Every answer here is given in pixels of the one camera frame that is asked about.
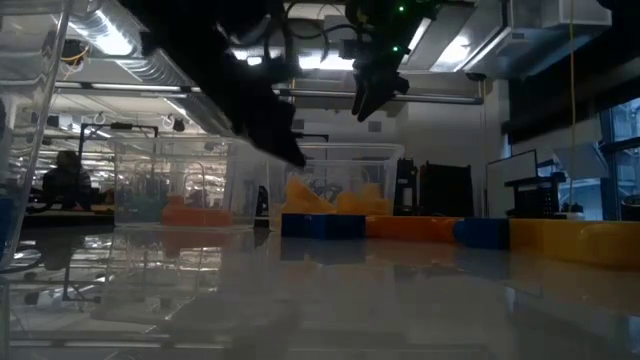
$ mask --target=blue block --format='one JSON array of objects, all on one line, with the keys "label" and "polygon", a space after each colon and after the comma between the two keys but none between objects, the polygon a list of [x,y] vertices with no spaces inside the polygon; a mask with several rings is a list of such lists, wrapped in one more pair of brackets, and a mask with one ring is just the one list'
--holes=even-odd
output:
[{"label": "blue block", "polygon": [[474,249],[509,250],[509,220],[466,218],[453,229],[457,242]]},{"label": "blue block", "polygon": [[364,215],[282,214],[282,236],[323,240],[364,239]]}]

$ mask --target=white glossy table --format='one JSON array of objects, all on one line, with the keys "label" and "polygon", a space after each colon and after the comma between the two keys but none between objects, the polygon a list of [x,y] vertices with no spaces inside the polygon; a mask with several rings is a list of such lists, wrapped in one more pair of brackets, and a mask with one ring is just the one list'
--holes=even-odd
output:
[{"label": "white glossy table", "polygon": [[[83,304],[84,312],[59,301],[26,306],[20,296],[28,286],[14,281],[11,359],[640,354],[638,273],[450,245],[257,234],[119,229],[94,236],[103,266],[74,274],[106,275],[105,287],[87,290],[102,303]],[[74,263],[91,264],[87,254],[79,250]]]}]

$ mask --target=orange plastic piece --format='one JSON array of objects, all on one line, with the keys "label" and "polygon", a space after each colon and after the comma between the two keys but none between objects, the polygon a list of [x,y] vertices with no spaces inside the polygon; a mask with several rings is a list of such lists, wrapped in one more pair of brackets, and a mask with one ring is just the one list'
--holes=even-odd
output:
[{"label": "orange plastic piece", "polygon": [[426,216],[368,216],[367,237],[389,240],[453,243],[460,218]]},{"label": "orange plastic piece", "polygon": [[316,195],[298,177],[292,177],[287,184],[287,202],[282,213],[331,214],[336,209],[326,199]]},{"label": "orange plastic piece", "polygon": [[382,198],[378,184],[365,184],[359,194],[339,194],[335,207],[311,191],[298,177],[289,179],[286,193],[287,202],[281,209],[283,214],[391,215],[391,202]]},{"label": "orange plastic piece", "polygon": [[190,208],[182,196],[170,196],[162,210],[162,225],[166,226],[231,226],[231,214],[224,210]]},{"label": "orange plastic piece", "polygon": [[637,222],[513,219],[509,229],[512,251],[640,269],[640,223]]},{"label": "orange plastic piece", "polygon": [[363,199],[382,199],[382,192],[378,184],[364,184],[360,189],[360,196]]},{"label": "orange plastic piece", "polygon": [[338,214],[360,215],[364,211],[364,206],[360,198],[352,192],[345,192],[338,195],[336,199]]}]

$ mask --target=person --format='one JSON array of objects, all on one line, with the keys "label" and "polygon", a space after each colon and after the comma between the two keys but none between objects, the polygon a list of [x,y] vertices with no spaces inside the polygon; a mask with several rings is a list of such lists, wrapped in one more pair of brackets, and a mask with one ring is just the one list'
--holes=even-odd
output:
[{"label": "person", "polygon": [[42,190],[47,204],[62,203],[62,210],[71,210],[80,205],[91,211],[91,177],[82,168],[75,151],[59,151],[55,169],[44,174]]}]

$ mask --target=robotic arm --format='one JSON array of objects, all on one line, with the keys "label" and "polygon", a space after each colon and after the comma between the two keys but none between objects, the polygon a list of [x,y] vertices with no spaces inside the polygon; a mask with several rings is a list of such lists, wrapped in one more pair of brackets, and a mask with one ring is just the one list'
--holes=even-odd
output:
[{"label": "robotic arm", "polygon": [[[409,89],[408,81],[398,75],[398,66],[410,51],[408,44],[422,19],[434,19],[443,1],[349,0],[346,16],[351,25],[322,29],[315,20],[289,18],[296,2],[285,8],[282,0],[120,0],[148,30],[141,34],[143,55],[163,49],[222,110],[235,134],[297,167],[305,165],[305,158],[291,131],[295,107],[272,91],[272,85],[302,73],[294,38],[322,36],[326,56],[329,31],[348,27],[356,32],[358,39],[346,41],[342,56],[355,59],[352,113],[364,121],[396,93]],[[249,66],[230,52],[229,37],[242,38],[267,15],[269,24],[258,38],[265,60]],[[295,34],[289,27],[293,21],[309,22],[318,34]],[[271,59],[269,38],[276,30],[283,34],[285,51]]]}]

